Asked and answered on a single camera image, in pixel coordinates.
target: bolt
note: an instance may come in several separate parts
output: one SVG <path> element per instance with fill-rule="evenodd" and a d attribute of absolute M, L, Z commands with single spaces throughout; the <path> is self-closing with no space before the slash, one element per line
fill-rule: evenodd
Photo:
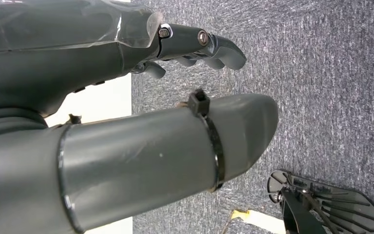
<path fill-rule="evenodd" d="M 198 40 L 199 40 L 199 43 L 202 45 L 202 46 L 205 46 L 207 45 L 208 43 L 208 34 L 206 31 L 204 30 L 201 30 L 198 34 Z"/>
<path fill-rule="evenodd" d="M 276 194 L 275 194 L 275 196 L 274 196 L 274 199 L 277 201 L 277 202 L 281 202 L 281 200 L 282 200 L 282 195 L 281 195 L 281 193 L 278 191 Z"/>
<path fill-rule="evenodd" d="M 166 38 L 166 37 L 170 36 L 170 32 L 168 31 L 167 28 L 162 28 L 162 29 L 158 30 L 158 35 L 161 38 Z"/>

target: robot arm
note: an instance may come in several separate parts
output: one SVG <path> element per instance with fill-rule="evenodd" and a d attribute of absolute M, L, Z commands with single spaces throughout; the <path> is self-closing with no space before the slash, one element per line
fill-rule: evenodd
<path fill-rule="evenodd" d="M 210 105 L 195 93 L 188 108 L 46 126 L 71 92 L 128 72 L 162 77 L 157 60 L 245 64 L 228 39 L 159 19 L 105 0 L 0 1 L 0 233 L 83 233 L 217 189 L 262 155 L 278 110 L 257 94 Z"/>

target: black plastic part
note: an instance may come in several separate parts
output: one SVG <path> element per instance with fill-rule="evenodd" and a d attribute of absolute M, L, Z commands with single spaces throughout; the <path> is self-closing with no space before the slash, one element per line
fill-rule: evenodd
<path fill-rule="evenodd" d="M 322 225 L 306 210 L 302 203 L 296 199 L 296 194 L 286 188 L 282 189 L 283 220 L 287 231 L 298 234 L 326 234 Z"/>
<path fill-rule="evenodd" d="M 179 62 L 181 65 L 186 66 L 186 67 L 191 67 L 197 62 L 197 60 L 191 60 L 186 57 L 179 57 L 179 58 L 176 58 L 175 60 L 177 60 L 177 62 Z"/>
<path fill-rule="evenodd" d="M 81 123 L 81 116 L 74 116 L 73 114 L 69 114 L 70 119 L 65 124 L 80 124 Z"/>
<path fill-rule="evenodd" d="M 283 188 L 295 194 L 308 193 L 320 207 L 320 211 L 328 216 L 331 225 L 347 234 L 374 234 L 374 205 L 363 194 L 342 189 L 299 176 L 286 171 L 273 172 L 267 182 L 270 199 L 279 203 L 278 193 Z"/>
<path fill-rule="evenodd" d="M 157 37 L 149 48 L 109 43 L 0 53 L 0 108 L 18 107 L 50 116 L 69 93 L 124 76 L 143 60 L 156 57 L 158 48 Z"/>
<path fill-rule="evenodd" d="M 215 154 L 215 171 L 216 181 L 214 187 L 210 189 L 210 192 L 214 192 L 223 186 L 225 177 L 225 161 L 223 145 L 220 140 L 217 128 L 214 122 L 207 115 L 210 110 L 210 99 L 202 89 L 197 89 L 188 98 L 187 106 L 193 112 L 195 116 L 202 119 L 206 126 L 208 136 Z"/>
<path fill-rule="evenodd" d="M 223 64 L 232 70 L 239 70 L 246 64 L 246 56 L 232 41 L 217 35 L 209 35 L 209 38 L 211 46 L 200 52 L 210 56 L 204 59 L 210 67 L 221 69 Z"/>
<path fill-rule="evenodd" d="M 178 58 L 204 48 L 197 36 L 201 28 L 187 27 L 178 24 L 168 24 L 170 37 L 160 39 L 161 50 L 158 60 Z"/>
<path fill-rule="evenodd" d="M 162 68 L 157 63 L 151 62 L 151 61 L 137 64 L 137 66 L 135 66 L 131 70 L 131 73 L 133 74 L 139 74 L 143 72 L 147 73 L 148 75 L 150 75 L 152 78 L 155 78 L 155 79 L 160 79 L 166 74 L 166 71 L 164 70 L 164 68 Z"/>

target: screw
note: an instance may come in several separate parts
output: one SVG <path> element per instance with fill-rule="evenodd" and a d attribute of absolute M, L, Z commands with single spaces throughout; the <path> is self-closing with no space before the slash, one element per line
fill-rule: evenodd
<path fill-rule="evenodd" d="M 207 45 L 208 43 L 208 34 L 206 31 L 204 30 L 201 30 L 198 34 L 198 40 L 199 40 L 199 43 L 202 45 L 202 46 L 205 46 Z"/>
<path fill-rule="evenodd" d="M 162 28 L 162 29 L 158 30 L 158 35 L 161 38 L 166 38 L 166 37 L 170 36 L 170 32 L 168 31 L 167 28 Z"/>

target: robotic hand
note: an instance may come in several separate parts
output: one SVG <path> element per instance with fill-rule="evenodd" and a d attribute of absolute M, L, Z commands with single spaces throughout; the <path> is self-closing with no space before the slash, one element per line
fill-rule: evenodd
<path fill-rule="evenodd" d="M 241 69 L 246 63 L 245 55 L 232 41 L 200 28 L 163 24 L 158 36 L 160 52 L 154 60 L 176 60 L 187 67 L 203 60 L 211 68 L 222 69 L 226 66 L 233 70 Z M 142 62 L 131 72 L 146 72 L 153 78 L 162 78 L 166 73 L 153 61 Z"/>
<path fill-rule="evenodd" d="M 108 0 L 0 0 L 0 233 L 83 233 L 246 172 L 273 138 L 264 95 L 48 128 L 65 97 L 127 73 L 161 78 L 157 60 L 240 69 L 230 40 Z"/>

